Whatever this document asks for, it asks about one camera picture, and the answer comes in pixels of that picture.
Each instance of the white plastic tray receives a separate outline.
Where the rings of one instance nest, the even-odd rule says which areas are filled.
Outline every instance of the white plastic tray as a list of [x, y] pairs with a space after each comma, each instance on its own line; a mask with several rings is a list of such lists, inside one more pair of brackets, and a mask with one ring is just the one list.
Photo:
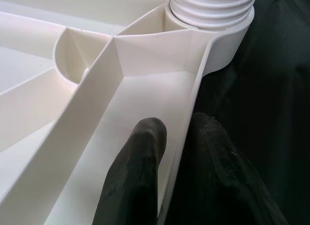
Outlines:
[[[59, 0], [0, 2], [0, 224], [92, 224], [110, 165], [146, 117], [168, 130], [158, 173], [162, 223], [201, 78], [231, 61], [254, 11], [236, 27], [207, 32], [174, 18], [169, 0], [125, 0], [135, 9], [120, 6], [123, 14], [116, 0], [103, 0], [115, 17], [94, 14], [97, 0], [84, 0], [94, 3], [84, 13], [64, 8], [66, 0], [46, 9], [49, 1]], [[155, 4], [117, 36], [97, 30], [99, 18], [124, 27]], [[78, 29], [63, 26], [66, 16]], [[85, 19], [92, 31], [80, 29]]]

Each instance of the white plastic part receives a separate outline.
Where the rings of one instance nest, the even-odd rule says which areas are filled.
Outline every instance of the white plastic part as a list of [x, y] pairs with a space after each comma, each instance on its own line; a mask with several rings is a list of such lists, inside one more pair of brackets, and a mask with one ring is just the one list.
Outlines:
[[[40, 1], [42, 6], [47, 4], [47, 0], [5, 3], [21, 3], [12, 7], [19, 8], [14, 13], [27, 14], [42, 10]], [[95, 19], [99, 4], [95, 0], [85, 4], [91, 1], [94, 7], [85, 15]], [[157, 0], [130, 2], [141, 6], [141, 1]], [[124, 25], [143, 10], [149, 11], [150, 5], [137, 10], [121, 7], [132, 14], [109, 19], [127, 19]], [[63, 9], [57, 5], [49, 11]], [[74, 7], [67, 9], [81, 15]], [[164, 224], [201, 78], [231, 61], [253, 20], [253, 8], [234, 26], [200, 30], [177, 19], [167, 0], [115, 37], [1, 16], [0, 46], [7, 56], [31, 57], [31, 70], [30, 79], [24, 77], [0, 93], [0, 120], [4, 121], [0, 129], [11, 129], [0, 139], [0, 224], [91, 225], [106, 173], [136, 123], [145, 117], [160, 118], [168, 130], [158, 171], [158, 224]], [[35, 63], [42, 68], [36, 70]], [[17, 66], [22, 72], [23, 65]], [[20, 107], [24, 115], [18, 114]]]
[[223, 30], [241, 23], [255, 0], [171, 0], [174, 15], [204, 30]]
[[0, 0], [0, 10], [116, 35], [166, 0]]

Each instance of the dark fabric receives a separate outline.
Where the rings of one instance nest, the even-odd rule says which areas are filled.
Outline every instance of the dark fabric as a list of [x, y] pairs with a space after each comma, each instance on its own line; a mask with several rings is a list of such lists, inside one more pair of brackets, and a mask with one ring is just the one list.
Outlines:
[[[233, 61], [202, 80], [214, 116], [253, 163], [288, 223], [310, 224], [310, 0], [256, 0]], [[186, 141], [166, 224], [199, 213]]]
[[167, 130], [156, 118], [141, 120], [112, 163], [93, 225], [155, 225], [157, 169]]
[[288, 225], [255, 167], [215, 119], [193, 114], [187, 140], [198, 224]]

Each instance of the black background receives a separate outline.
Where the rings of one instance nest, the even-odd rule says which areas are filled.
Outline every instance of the black background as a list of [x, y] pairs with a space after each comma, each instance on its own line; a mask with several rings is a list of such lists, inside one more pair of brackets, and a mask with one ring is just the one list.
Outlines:
[[[202, 79], [194, 112], [222, 124], [291, 225], [309, 225], [310, 0], [256, 0], [254, 8], [233, 61]], [[168, 225], [199, 224], [190, 148], [187, 140]]]

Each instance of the ribbed cylinder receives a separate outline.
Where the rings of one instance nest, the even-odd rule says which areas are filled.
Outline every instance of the ribbed cylinder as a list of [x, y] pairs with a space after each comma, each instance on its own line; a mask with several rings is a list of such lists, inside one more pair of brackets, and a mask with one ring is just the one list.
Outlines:
[[181, 21], [203, 30], [222, 30], [242, 22], [255, 0], [171, 0]]

